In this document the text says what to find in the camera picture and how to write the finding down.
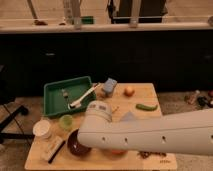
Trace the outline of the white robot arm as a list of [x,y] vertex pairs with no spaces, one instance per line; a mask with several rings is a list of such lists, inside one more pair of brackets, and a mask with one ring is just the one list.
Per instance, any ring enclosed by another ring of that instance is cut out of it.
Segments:
[[95,100],[77,139],[99,149],[213,155],[213,109],[113,122],[111,106]]

